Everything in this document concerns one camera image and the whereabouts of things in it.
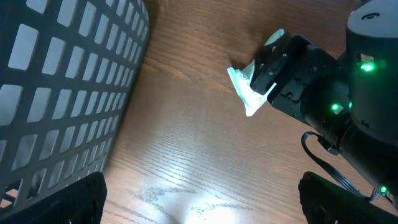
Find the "wooden table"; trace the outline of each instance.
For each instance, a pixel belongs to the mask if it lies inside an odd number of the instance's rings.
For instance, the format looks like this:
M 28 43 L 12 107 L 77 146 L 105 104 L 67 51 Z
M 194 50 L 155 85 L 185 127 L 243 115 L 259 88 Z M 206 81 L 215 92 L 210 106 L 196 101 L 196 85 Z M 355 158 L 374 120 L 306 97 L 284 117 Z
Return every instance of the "wooden table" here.
M 300 145 L 312 129 L 268 104 L 246 117 L 226 69 L 246 66 L 280 28 L 337 57 L 354 5 L 146 1 L 152 40 L 106 168 L 103 223 L 306 223 L 299 180 L 308 170 L 330 179 Z M 341 156 L 309 147 L 371 192 Z

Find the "black cable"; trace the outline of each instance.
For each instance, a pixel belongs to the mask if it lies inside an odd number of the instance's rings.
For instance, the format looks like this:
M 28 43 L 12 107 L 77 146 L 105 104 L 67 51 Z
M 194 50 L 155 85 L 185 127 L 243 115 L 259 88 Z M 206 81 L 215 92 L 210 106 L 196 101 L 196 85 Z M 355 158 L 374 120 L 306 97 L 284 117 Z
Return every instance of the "black cable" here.
M 372 195 L 370 197 L 363 195 L 359 191 L 359 189 L 355 187 L 354 184 L 352 184 L 343 174 L 341 174 L 338 170 L 336 170 L 332 165 L 312 154 L 308 149 L 305 141 L 307 140 L 308 137 L 313 135 L 318 137 L 318 139 L 320 139 L 321 141 L 327 142 L 327 140 L 324 137 L 320 136 L 319 134 L 308 131 L 304 133 L 303 136 L 301 137 L 301 145 L 303 146 L 304 151 L 307 153 L 307 155 L 310 156 L 311 159 L 314 160 L 320 167 L 322 167 L 322 169 L 324 169 L 335 181 L 337 181 L 347 191 L 351 192 L 352 194 L 360 198 L 367 200 L 368 202 L 381 196 L 381 194 L 376 189 L 373 189 Z

